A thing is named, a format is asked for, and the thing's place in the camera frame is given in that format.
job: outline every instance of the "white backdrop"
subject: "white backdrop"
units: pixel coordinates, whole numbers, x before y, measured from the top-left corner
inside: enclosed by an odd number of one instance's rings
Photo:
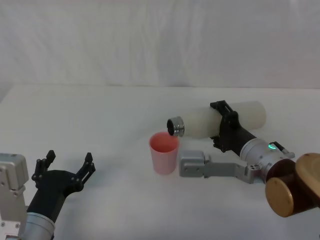
[[[319,88],[319,76],[319,0],[0,0],[0,81]]]

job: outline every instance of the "white table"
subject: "white table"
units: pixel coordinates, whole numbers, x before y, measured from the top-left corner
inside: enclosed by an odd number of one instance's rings
[[[96,172],[69,196],[56,240],[318,239],[320,211],[277,216],[263,184],[154,173],[148,139],[167,119],[210,102],[259,100],[266,125],[253,133],[297,156],[320,152],[320,90],[16,85],[0,103],[0,152],[26,157],[29,175],[48,150],[51,169],[76,172],[92,152]],[[217,161],[238,161],[209,139],[182,139]],[[26,184],[26,204],[36,187]]]

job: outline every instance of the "pink cup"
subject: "pink cup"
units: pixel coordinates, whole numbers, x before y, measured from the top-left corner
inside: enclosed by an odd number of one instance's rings
[[[153,169],[161,175],[172,173],[177,165],[179,140],[167,132],[157,132],[149,140]]]

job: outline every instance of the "green light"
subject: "green light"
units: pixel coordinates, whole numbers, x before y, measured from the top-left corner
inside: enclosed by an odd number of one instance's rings
[[[269,146],[268,146],[270,149],[277,149],[275,146],[272,146],[271,144],[269,144]]]

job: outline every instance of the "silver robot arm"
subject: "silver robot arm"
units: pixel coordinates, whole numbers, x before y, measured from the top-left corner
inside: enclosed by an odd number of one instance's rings
[[[249,184],[261,179],[270,207],[281,217],[320,207],[320,170],[315,167],[320,154],[306,153],[295,162],[295,154],[278,142],[267,143],[243,128],[238,113],[226,101],[210,106],[222,116],[218,135],[211,137],[213,146],[223,153],[233,151],[242,163],[214,162],[202,151],[182,151],[181,177],[236,177]]]
[[[55,221],[68,195],[80,192],[95,172],[88,152],[77,173],[48,171],[56,155],[50,150],[37,160],[35,181],[38,191],[27,208],[23,192],[28,181],[26,158],[19,154],[0,153],[0,240],[52,240]]]

